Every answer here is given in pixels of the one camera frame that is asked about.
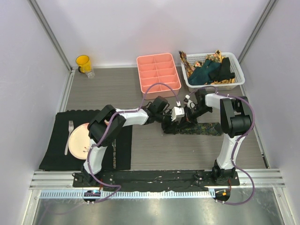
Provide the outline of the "dark patterned necktie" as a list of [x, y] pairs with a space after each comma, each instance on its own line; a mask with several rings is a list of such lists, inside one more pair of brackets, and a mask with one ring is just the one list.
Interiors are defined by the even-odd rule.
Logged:
[[213, 123], [198, 123], [197, 120], [189, 121], [182, 118], [180, 121], [163, 121], [161, 128], [165, 134], [181, 134], [181, 135], [209, 135], [221, 136], [223, 134], [221, 124]]

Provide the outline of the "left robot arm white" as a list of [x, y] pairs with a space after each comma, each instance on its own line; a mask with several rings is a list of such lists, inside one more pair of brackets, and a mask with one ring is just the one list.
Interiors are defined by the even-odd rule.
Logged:
[[173, 108], [169, 106], [168, 101], [161, 96], [136, 109], [121, 110], [106, 105], [88, 125], [90, 147], [81, 169], [83, 181], [89, 187], [99, 183], [98, 173], [102, 170], [106, 149], [124, 127], [147, 125], [155, 121], [168, 126], [174, 122], [181, 112], [180, 102], [176, 102]]

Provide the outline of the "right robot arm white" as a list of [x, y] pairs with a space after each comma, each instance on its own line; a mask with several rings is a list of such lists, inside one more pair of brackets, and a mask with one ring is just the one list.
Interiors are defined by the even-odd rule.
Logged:
[[191, 100], [190, 94], [184, 99], [187, 121], [191, 122], [206, 112], [212, 112], [214, 108], [220, 111], [220, 126], [224, 139], [209, 178], [217, 185], [226, 185], [228, 180], [234, 178], [236, 157], [241, 143], [254, 127], [253, 109], [246, 97], [222, 95], [219, 92], [207, 93], [205, 90], [197, 90], [194, 93], [196, 103]]

